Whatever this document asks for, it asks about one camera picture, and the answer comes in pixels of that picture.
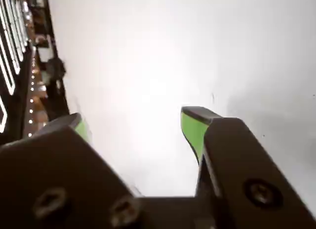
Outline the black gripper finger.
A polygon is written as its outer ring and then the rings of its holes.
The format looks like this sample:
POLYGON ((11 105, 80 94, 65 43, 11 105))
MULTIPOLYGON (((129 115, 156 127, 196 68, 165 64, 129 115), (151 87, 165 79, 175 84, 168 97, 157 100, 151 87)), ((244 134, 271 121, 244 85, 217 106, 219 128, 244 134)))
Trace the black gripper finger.
POLYGON ((306 205, 241 119, 184 106, 181 129, 201 177, 210 178, 216 228, 315 228, 306 205))
POLYGON ((91 147, 78 113, 0 149, 3 229, 138 229, 140 203, 91 147))

